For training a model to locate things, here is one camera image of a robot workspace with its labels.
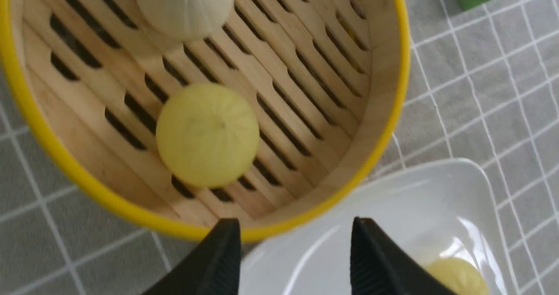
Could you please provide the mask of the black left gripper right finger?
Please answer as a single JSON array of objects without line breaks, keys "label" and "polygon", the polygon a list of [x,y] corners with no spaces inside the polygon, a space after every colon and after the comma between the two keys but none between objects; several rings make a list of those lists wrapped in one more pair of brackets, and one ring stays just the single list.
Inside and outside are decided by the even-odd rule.
[{"label": "black left gripper right finger", "polygon": [[351,237],[352,295],[453,295],[372,219],[356,217]]}]

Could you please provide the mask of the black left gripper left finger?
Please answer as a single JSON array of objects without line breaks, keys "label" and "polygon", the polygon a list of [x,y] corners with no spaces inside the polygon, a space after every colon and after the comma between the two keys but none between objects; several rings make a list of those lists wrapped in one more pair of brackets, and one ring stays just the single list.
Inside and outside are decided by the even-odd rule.
[{"label": "black left gripper left finger", "polygon": [[224,218],[145,295],[237,295],[241,265],[240,225]]}]

